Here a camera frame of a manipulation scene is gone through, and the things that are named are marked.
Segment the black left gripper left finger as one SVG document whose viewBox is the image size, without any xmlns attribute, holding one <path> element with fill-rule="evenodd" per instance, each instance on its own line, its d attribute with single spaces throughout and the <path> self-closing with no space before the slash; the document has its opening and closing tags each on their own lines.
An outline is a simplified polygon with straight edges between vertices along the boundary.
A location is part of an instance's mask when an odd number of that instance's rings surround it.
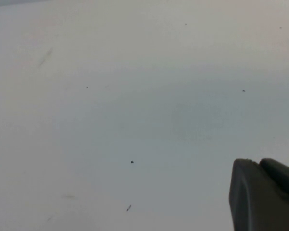
<svg viewBox="0 0 289 231">
<path fill-rule="evenodd" d="M 289 231 L 289 195 L 249 159 L 233 162 L 229 205 L 236 231 Z"/>
</svg>

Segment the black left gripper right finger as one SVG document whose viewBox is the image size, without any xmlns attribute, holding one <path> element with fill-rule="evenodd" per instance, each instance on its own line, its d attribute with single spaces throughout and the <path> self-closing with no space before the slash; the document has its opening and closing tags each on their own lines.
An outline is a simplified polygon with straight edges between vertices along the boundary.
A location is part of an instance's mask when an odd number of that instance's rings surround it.
<svg viewBox="0 0 289 231">
<path fill-rule="evenodd" d="M 262 159 L 260 166 L 279 188 L 289 195 L 289 167 L 272 158 Z"/>
</svg>

